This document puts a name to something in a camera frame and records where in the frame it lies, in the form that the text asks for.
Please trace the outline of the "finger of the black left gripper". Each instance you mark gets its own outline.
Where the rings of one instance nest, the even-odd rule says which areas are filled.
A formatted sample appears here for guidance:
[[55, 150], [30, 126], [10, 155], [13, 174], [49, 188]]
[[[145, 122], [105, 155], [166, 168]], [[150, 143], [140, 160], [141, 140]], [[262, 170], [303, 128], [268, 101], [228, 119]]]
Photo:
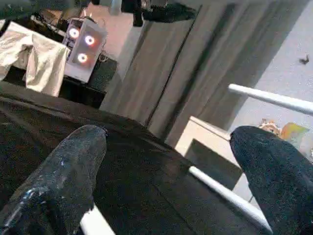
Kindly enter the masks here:
[[165, 6], [152, 5], [150, 10], [143, 10], [142, 16], [146, 21], [157, 23], [174, 23], [194, 19], [198, 11], [180, 3]]

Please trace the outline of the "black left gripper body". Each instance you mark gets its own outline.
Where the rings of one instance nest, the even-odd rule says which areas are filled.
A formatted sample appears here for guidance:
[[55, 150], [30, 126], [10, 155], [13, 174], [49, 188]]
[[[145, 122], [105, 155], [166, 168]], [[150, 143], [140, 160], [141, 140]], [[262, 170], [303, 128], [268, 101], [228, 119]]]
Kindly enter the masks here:
[[142, 27], [141, 0], [122, 0], [121, 12], [133, 15], [133, 27]]

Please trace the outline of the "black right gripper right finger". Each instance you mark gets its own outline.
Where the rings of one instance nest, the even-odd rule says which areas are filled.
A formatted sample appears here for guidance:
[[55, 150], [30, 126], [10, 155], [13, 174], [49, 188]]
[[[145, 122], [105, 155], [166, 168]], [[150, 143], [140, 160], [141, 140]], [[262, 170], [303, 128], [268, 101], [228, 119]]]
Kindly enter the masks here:
[[313, 164], [291, 143], [254, 126], [230, 135], [232, 153], [275, 235], [313, 233]]

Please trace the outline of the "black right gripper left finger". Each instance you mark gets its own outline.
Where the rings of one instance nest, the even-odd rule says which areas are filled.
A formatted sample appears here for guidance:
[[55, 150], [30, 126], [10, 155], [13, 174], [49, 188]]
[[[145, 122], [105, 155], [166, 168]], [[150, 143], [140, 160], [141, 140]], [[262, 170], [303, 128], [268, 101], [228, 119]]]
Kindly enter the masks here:
[[0, 212], [2, 235], [74, 235], [93, 209], [107, 131], [85, 125], [67, 136], [32, 172]]

